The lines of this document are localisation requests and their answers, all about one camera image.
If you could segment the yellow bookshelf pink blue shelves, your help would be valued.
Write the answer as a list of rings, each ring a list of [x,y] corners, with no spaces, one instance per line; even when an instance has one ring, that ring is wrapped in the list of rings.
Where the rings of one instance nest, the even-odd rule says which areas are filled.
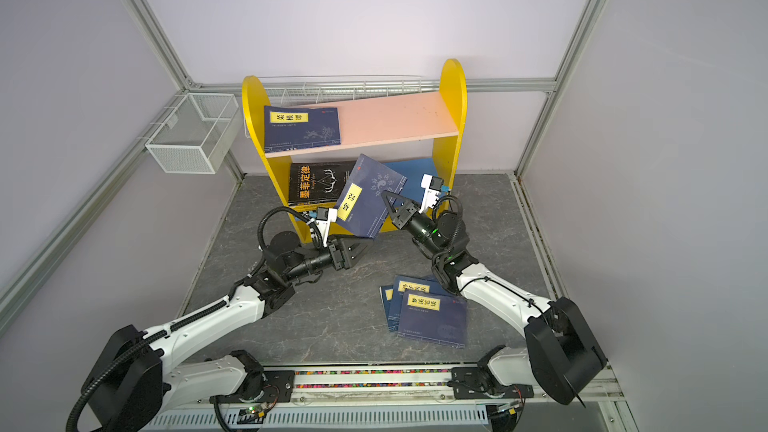
[[[246,77],[242,83],[242,108],[247,129],[281,203],[286,206],[293,154],[264,151],[264,130],[268,122],[264,107],[269,104],[262,82],[255,76]],[[437,176],[447,187],[454,186],[468,113],[467,81],[458,60],[448,59],[444,63],[437,92],[332,102],[330,105],[339,111],[341,144],[323,148],[323,151],[431,139]]]

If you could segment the navy book large right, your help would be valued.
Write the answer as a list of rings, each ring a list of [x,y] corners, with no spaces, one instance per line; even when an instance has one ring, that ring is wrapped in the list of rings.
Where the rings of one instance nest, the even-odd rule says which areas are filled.
[[[398,335],[403,338],[464,348],[468,306],[454,296],[408,291],[401,311]]]

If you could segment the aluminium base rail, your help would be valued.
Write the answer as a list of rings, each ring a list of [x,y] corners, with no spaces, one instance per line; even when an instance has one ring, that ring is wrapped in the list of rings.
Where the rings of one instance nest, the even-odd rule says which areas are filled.
[[[539,383],[527,365],[526,356],[504,353],[486,363],[263,368],[227,355],[168,374],[152,371],[129,390],[144,400],[139,409],[152,416],[214,401],[259,414],[289,404],[543,399],[566,405],[620,394],[606,370],[582,389],[567,378],[563,389],[556,390]]]

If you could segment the white mesh box basket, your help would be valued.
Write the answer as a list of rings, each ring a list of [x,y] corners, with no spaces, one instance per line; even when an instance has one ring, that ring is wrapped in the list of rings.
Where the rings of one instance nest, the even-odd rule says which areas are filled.
[[[235,95],[186,93],[145,148],[168,174],[214,175],[242,127]]]

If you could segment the black yellow title book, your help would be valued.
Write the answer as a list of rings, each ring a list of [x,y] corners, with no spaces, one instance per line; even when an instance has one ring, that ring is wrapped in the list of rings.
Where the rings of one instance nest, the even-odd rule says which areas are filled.
[[[336,202],[354,165],[354,161],[292,163],[288,203],[303,205]]]

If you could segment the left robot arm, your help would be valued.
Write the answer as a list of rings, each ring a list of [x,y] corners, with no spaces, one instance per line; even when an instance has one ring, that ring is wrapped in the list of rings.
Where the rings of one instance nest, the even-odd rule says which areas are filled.
[[[77,430],[86,408],[102,431],[138,431],[156,415],[198,399],[261,400],[269,384],[249,352],[197,363],[188,358],[274,313],[300,283],[353,268],[372,244],[367,237],[332,235],[307,248],[296,233],[280,233],[222,298],[162,325],[146,330],[128,325],[114,332],[81,388],[66,430]]]

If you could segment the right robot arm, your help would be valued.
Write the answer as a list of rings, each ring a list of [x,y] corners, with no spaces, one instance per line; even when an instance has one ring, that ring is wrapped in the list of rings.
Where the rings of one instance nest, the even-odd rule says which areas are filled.
[[[579,307],[569,298],[550,300],[493,273],[467,251],[461,201],[448,194],[428,214],[391,191],[382,193],[393,225],[412,236],[431,271],[449,294],[473,301],[525,338],[532,375],[547,396],[568,405],[606,367],[607,358]]]

